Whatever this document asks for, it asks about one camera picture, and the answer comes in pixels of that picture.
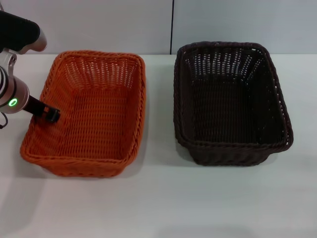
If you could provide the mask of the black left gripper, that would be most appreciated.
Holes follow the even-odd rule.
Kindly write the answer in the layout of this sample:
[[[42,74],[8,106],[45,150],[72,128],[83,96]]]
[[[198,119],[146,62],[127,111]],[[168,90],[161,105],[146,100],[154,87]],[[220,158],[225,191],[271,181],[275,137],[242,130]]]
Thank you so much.
[[[42,117],[45,114],[45,119],[49,122],[57,122],[60,118],[60,110],[52,107],[46,107],[45,103],[32,96],[29,96],[28,102],[24,107],[24,111],[27,111],[37,117]]]

